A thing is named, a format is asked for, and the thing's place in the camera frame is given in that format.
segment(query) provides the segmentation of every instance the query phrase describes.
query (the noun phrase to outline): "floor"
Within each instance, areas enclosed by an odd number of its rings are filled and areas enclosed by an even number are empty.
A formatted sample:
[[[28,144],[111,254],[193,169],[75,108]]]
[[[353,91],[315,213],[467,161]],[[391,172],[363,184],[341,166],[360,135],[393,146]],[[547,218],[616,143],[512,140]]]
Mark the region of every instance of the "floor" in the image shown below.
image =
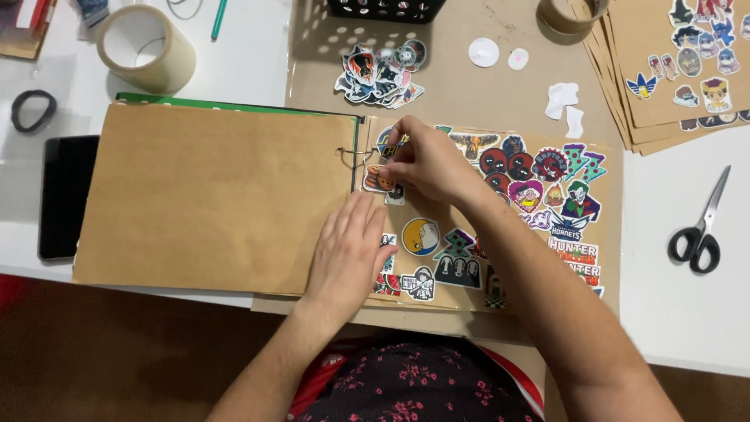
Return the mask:
[[[0,310],[0,422],[202,420],[280,322],[228,306],[30,282]],[[653,370],[685,420],[750,420],[750,379]]]

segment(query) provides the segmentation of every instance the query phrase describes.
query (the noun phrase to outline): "white round sticker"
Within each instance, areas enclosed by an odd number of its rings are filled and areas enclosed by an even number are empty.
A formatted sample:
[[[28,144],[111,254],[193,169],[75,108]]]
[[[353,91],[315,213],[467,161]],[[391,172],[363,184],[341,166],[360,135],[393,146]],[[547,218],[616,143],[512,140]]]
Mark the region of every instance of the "white round sticker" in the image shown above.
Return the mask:
[[[523,48],[517,48],[513,50],[510,57],[508,57],[508,66],[514,71],[519,71],[526,66],[529,62],[529,52]]]
[[[487,38],[477,38],[469,46],[469,59],[480,68],[489,68],[497,63],[500,49],[495,41]]]

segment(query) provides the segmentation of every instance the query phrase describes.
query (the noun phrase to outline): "desk surface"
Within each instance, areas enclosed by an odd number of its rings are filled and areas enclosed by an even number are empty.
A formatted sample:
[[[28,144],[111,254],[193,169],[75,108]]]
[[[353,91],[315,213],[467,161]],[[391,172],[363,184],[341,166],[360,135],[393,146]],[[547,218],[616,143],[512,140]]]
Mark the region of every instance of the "desk surface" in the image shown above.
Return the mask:
[[[165,2],[149,3],[172,16]],[[189,15],[196,3],[188,0],[178,11]],[[214,44],[209,35],[218,0],[203,3],[192,20],[172,19],[199,57],[192,81],[178,96],[283,106],[291,0],[230,2]],[[97,134],[114,93],[136,90],[109,75],[95,46],[78,41],[77,32],[75,10],[69,2],[59,2],[38,63],[60,58],[74,67],[72,89],[64,112],[58,115],[70,118],[71,124],[59,134]],[[36,77],[38,84],[50,72],[40,65],[0,59],[2,74],[27,74],[29,81]],[[9,101],[17,94],[7,84],[0,91],[0,118],[4,121],[0,124],[0,194],[4,198],[0,204],[0,273],[69,282],[69,263],[46,265],[36,257],[41,157],[34,154],[41,144],[29,143],[20,154],[11,148],[14,140],[6,114]],[[539,118],[546,119],[541,113]],[[746,305],[750,282],[742,256],[742,250],[750,250],[743,246],[748,237],[745,207],[749,199],[742,190],[744,180],[750,177],[742,163],[750,156],[748,136],[750,126],[731,128],[646,158],[625,154],[620,318],[650,363],[750,376],[750,336],[745,327],[750,320],[750,306]],[[696,276],[687,266],[676,266],[667,259],[666,244],[677,228],[698,220],[727,164],[733,165],[732,173],[713,229],[721,244],[722,261],[713,273]],[[250,307],[253,303],[253,295],[242,292],[122,289],[233,306]],[[290,306],[288,300],[267,297],[256,304],[279,313],[288,312]],[[357,322],[378,324],[385,314],[398,315],[394,320],[414,318],[405,311],[366,309]],[[432,317],[452,324],[456,334],[470,333],[472,321],[482,319],[468,312],[436,312]],[[432,326],[441,330],[438,324]],[[418,325],[409,327],[419,329]],[[524,342],[525,335],[513,332],[508,339]]]

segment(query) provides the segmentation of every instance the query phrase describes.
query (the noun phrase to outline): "tape roll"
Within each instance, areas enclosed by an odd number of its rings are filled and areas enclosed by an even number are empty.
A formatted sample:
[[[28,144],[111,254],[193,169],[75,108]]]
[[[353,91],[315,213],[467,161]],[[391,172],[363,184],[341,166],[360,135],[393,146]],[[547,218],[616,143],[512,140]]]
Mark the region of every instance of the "tape roll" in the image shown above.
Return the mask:
[[[152,6],[131,5],[110,14],[100,24],[97,51],[112,72],[153,94],[177,92],[195,72],[195,49]]]
[[[539,2],[540,17],[550,28],[563,34],[573,35],[591,31],[594,22],[604,16],[609,8],[610,0],[586,0],[592,10],[590,19],[573,19],[563,13],[554,0],[541,0]]]

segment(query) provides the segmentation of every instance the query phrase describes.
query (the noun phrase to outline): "hand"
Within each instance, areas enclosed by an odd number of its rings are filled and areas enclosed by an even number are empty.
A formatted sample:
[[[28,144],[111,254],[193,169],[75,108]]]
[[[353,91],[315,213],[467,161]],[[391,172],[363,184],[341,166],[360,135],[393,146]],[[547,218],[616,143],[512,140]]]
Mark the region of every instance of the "hand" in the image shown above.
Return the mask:
[[[445,132],[406,116],[391,129],[388,145],[396,145],[405,134],[409,142],[388,161],[381,176],[409,182],[424,195],[452,205],[489,188]]]
[[[331,213],[323,224],[315,247],[310,280],[296,311],[307,318],[338,330],[362,307],[375,279],[396,245],[380,247],[388,209],[368,214],[374,196],[354,191],[343,207]]]

